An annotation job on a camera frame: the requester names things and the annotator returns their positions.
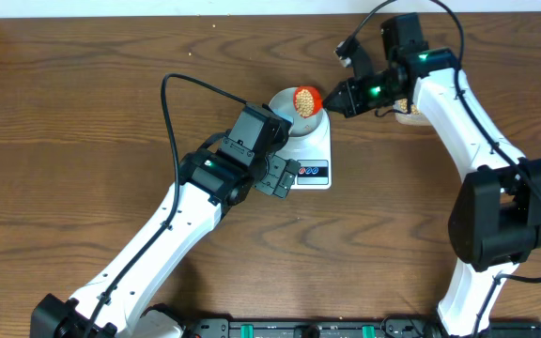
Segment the red plastic measuring scoop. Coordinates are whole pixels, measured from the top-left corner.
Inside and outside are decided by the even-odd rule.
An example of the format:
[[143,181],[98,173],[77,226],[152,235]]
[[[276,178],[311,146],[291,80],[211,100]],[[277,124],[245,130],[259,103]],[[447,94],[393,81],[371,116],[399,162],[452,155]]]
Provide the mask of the red plastic measuring scoop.
[[322,108],[322,98],[318,90],[312,86],[299,86],[293,94],[296,112],[302,118],[316,115]]

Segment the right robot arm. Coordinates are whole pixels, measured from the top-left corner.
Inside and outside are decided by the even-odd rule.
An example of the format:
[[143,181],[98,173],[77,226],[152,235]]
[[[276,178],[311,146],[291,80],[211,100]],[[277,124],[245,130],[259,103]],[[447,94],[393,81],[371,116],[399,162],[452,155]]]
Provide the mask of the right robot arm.
[[355,35],[336,47],[353,74],[323,101],[345,117],[393,113],[404,101],[440,137],[462,184],[448,221],[456,267],[428,337],[496,335],[489,314],[502,287],[541,247],[541,159],[530,160],[498,130],[472,93],[461,53],[433,49],[416,14],[380,27],[387,67],[376,71]]

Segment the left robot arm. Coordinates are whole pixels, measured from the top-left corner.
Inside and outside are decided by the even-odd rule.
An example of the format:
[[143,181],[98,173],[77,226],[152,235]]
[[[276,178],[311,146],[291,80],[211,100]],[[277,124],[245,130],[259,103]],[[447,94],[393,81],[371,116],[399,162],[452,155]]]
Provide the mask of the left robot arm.
[[185,155],[149,221],[93,280],[63,301],[47,295],[31,314],[35,337],[179,337],[184,328],[149,306],[187,252],[251,189],[287,196],[300,169],[278,156],[292,116],[244,105],[234,127]]

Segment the light blue round bowl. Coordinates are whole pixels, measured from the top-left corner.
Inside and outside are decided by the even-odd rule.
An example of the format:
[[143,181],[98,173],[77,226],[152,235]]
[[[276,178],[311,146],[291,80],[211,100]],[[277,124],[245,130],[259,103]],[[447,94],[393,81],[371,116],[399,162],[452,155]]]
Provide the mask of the light blue round bowl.
[[321,123],[321,113],[309,117],[302,117],[294,105],[296,87],[290,87],[277,93],[269,103],[270,108],[276,114],[287,115],[293,119],[290,131],[291,137],[303,137],[315,131]]

